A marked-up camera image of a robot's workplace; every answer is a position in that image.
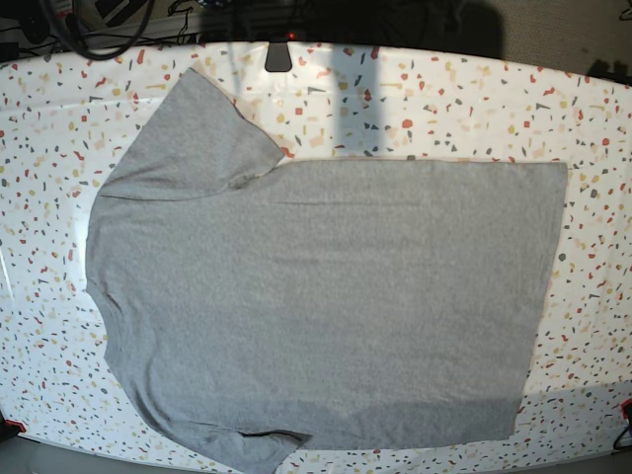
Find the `grey T-shirt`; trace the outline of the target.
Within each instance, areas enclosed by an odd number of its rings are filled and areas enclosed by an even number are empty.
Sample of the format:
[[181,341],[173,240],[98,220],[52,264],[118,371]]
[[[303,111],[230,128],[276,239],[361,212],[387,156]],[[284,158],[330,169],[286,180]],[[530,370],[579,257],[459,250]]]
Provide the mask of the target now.
[[246,473],[514,433],[562,163],[283,163],[186,72],[101,187],[87,290],[145,423]]

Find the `red clamp right corner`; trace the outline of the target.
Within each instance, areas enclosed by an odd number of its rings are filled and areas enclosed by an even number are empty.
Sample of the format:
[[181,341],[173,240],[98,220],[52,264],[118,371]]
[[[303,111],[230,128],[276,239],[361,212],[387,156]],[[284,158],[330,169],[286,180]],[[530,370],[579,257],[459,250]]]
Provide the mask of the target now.
[[620,405],[621,414],[625,421],[625,428],[615,439],[612,449],[615,452],[630,451],[632,448],[632,404],[631,400],[627,400]]

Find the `red clamp corner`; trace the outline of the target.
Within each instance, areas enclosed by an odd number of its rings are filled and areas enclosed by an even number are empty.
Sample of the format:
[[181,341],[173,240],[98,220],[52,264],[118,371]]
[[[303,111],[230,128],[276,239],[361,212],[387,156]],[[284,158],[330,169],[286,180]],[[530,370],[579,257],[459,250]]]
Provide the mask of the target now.
[[627,400],[620,405],[621,414],[625,421],[625,428],[615,439],[612,449],[615,452],[630,451],[632,448],[632,404],[631,400]]
[[21,423],[13,422],[1,418],[0,422],[0,442],[5,442],[25,432],[25,428]]

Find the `red clamp left corner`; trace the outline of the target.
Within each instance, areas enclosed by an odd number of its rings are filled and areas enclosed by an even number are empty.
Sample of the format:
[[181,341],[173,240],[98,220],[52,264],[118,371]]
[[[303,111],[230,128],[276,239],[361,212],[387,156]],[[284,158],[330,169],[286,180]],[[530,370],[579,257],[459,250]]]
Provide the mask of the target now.
[[1,418],[0,422],[0,442],[5,442],[25,432],[25,428],[21,423],[13,422]]

